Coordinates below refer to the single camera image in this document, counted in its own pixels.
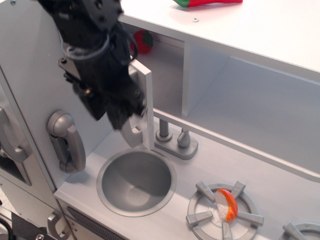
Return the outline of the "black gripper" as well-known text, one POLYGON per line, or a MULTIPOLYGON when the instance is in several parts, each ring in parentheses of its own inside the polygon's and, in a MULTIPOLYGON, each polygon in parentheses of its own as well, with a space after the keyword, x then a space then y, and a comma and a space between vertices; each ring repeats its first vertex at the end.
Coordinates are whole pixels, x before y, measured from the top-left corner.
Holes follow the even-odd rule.
POLYGON ((144 116, 145 96, 129 75, 133 57, 127 47, 63 47, 63 52, 59 66, 96 121, 107 113, 113 129, 121 130, 133 114, 144 116))

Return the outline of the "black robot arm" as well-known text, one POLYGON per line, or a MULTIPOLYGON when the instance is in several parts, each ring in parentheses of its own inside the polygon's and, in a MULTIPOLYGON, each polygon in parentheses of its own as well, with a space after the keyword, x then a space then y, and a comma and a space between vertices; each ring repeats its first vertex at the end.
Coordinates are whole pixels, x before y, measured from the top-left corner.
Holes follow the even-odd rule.
POLYGON ((119 22, 118 0, 42 0, 62 39, 59 66, 88 112, 96 120, 107 115, 121 130, 132 115, 143 116, 145 95, 129 75, 138 50, 119 22))

